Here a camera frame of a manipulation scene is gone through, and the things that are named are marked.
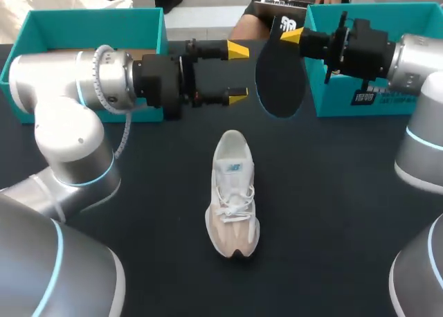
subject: black round pad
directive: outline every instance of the black round pad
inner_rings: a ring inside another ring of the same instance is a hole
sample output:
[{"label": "black round pad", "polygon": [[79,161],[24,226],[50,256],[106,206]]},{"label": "black round pad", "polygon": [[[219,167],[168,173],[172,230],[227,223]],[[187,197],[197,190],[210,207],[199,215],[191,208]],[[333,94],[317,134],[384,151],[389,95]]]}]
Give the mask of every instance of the black round pad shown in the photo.
[{"label": "black round pad", "polygon": [[306,77],[298,45],[280,40],[282,27],[286,25],[282,24],[282,18],[295,20],[297,28],[304,23],[294,16],[274,19],[271,36],[257,59],[255,84],[258,98],[268,113],[277,118],[290,118],[305,96]]}]

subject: robotic arm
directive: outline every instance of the robotic arm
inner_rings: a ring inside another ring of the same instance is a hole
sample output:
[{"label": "robotic arm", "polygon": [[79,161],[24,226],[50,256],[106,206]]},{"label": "robotic arm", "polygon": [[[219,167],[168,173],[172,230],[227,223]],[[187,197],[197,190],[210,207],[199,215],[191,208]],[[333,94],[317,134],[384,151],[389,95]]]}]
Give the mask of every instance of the robotic arm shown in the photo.
[{"label": "robotic arm", "polygon": [[[9,74],[15,104],[35,115],[35,140],[49,166],[2,194],[65,222],[86,207],[111,198],[120,186],[116,159],[122,152],[131,112],[162,107],[165,119],[177,119],[181,105],[229,105],[247,96],[246,88],[204,94],[195,83],[199,59],[248,57],[248,49],[230,41],[186,44],[186,54],[144,55],[133,60],[124,51],[101,46],[95,52],[61,52],[17,57]],[[122,142],[114,153],[94,111],[126,114]]]},{"label": "robotic arm", "polygon": [[[144,55],[140,61],[108,46],[13,61],[12,98],[35,115],[35,140],[48,167],[0,192],[2,316],[119,317],[125,297],[120,260],[59,222],[118,191],[116,159],[129,134],[131,112],[140,106],[137,99],[161,107],[165,119],[177,119],[182,104],[230,105],[247,96],[246,88],[199,92],[193,66],[199,58],[248,57],[247,48],[226,40],[193,40],[186,47],[179,57]],[[126,115],[115,152],[98,110]]]},{"label": "robotic arm", "polygon": [[[395,159],[405,182],[443,194],[443,39],[404,35],[398,43],[388,34],[355,19],[345,27],[341,16],[331,35],[308,28],[286,32],[282,40],[299,45],[303,57],[324,60],[325,83],[332,72],[363,80],[385,78],[391,91],[419,96]],[[398,317],[443,316],[443,219],[401,251],[390,270],[389,292]]]}]

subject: teal box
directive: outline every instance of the teal box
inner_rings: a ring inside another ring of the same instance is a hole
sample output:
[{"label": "teal box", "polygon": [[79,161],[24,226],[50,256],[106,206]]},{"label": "teal box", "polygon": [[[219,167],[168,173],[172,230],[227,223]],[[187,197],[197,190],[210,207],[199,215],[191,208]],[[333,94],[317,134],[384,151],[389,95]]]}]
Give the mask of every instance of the teal box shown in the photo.
[{"label": "teal box", "polygon": [[[33,123],[34,115],[25,114],[12,101],[8,75],[12,61],[19,55],[48,50],[97,48],[103,44],[118,49],[155,50],[168,54],[168,39],[160,8],[32,10],[0,75],[0,87],[22,123]],[[103,122],[124,122],[124,115],[98,112]],[[163,110],[147,107],[135,111],[133,122],[159,122]]]},{"label": "teal box", "polygon": [[[398,42],[404,33],[443,38],[443,12],[437,3],[362,3],[310,6],[305,27],[324,33],[337,29],[340,16],[347,11],[347,26],[356,18],[369,19],[371,28],[388,32],[389,40]],[[305,58],[311,92],[317,116],[366,116],[411,114],[415,96],[389,93],[388,82],[370,82],[369,91],[377,92],[372,105],[352,106],[355,91],[362,80],[344,75],[332,75],[325,84],[327,67],[322,60]]]}]

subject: beige sneaker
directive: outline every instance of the beige sneaker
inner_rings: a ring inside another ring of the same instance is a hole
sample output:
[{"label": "beige sneaker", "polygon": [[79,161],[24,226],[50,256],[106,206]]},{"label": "beige sneaker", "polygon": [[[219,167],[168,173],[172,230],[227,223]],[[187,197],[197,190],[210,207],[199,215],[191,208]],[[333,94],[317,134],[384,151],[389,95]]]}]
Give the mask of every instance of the beige sneaker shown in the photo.
[{"label": "beige sneaker", "polygon": [[260,223],[255,218],[254,163],[243,135],[229,130],[215,149],[211,203],[206,228],[224,257],[250,256],[257,246]]}]

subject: laptop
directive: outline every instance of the laptop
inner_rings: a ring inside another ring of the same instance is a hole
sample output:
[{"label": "laptop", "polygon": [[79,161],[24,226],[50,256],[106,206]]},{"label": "laptop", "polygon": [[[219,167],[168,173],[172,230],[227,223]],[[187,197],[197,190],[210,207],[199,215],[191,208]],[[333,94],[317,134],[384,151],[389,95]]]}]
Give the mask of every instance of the laptop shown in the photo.
[{"label": "laptop", "polygon": [[253,4],[259,16],[290,14],[304,19],[308,5],[314,2],[315,0],[260,0]]}]

